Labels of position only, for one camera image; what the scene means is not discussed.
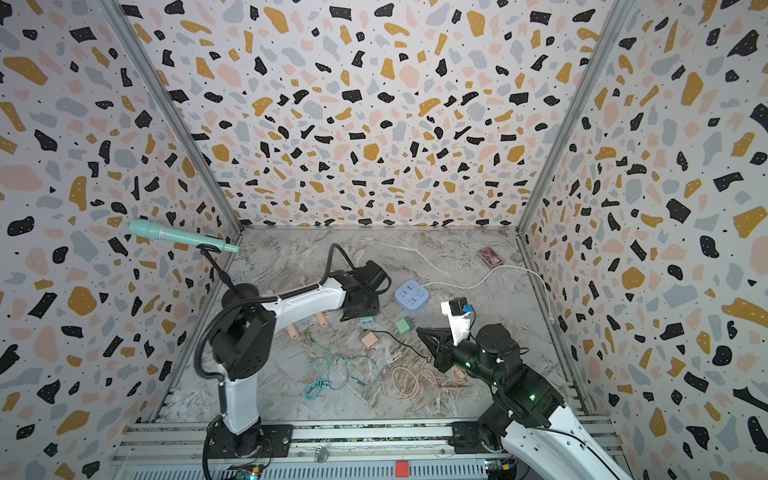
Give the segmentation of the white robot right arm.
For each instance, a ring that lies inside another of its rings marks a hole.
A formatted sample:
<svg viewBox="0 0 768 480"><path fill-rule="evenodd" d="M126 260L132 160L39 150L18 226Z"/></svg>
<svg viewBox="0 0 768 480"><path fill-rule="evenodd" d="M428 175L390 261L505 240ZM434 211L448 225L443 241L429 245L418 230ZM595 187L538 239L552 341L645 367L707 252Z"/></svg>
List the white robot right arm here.
<svg viewBox="0 0 768 480"><path fill-rule="evenodd" d="M456 450L508 454L542 479L628 479L583 427L559 391L523 363L522 348L501 324L454 342L448 328L417 328L445 373L455 367L485 383L492 403L474 425L453 427Z"/></svg>

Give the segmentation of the green plug adapter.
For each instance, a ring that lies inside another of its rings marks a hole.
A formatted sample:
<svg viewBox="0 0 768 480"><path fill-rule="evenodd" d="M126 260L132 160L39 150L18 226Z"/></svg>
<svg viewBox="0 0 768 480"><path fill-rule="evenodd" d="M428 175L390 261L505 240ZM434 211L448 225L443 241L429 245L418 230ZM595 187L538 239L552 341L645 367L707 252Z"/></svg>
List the green plug adapter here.
<svg viewBox="0 0 768 480"><path fill-rule="evenodd" d="M400 335L406 335L414 329L414 325L409 318L402 317L395 322L395 328Z"/></svg>

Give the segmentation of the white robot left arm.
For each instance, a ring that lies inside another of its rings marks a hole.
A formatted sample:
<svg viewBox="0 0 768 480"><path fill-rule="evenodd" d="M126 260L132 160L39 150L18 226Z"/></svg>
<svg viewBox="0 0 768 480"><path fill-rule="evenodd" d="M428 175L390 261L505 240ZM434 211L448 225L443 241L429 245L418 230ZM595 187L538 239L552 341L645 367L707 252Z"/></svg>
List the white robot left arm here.
<svg viewBox="0 0 768 480"><path fill-rule="evenodd" d="M367 261L282 294L262 296L247 283L231 286L195 353L198 375L217 380L227 430L238 436L260 422L257 374L269 359L277 332L327 311L341 311L344 321L375 316L380 296L391 285L383 268Z"/></svg>

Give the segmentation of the pink plug adapter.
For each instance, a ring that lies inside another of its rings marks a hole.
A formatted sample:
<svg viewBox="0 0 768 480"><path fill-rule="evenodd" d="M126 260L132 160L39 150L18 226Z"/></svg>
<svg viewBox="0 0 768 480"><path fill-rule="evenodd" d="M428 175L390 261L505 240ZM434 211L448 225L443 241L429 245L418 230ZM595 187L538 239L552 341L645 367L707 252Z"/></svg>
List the pink plug adapter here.
<svg viewBox="0 0 768 480"><path fill-rule="evenodd" d="M373 349L379 343L377 335L372 331L363 332L360 335L359 340L367 350Z"/></svg>

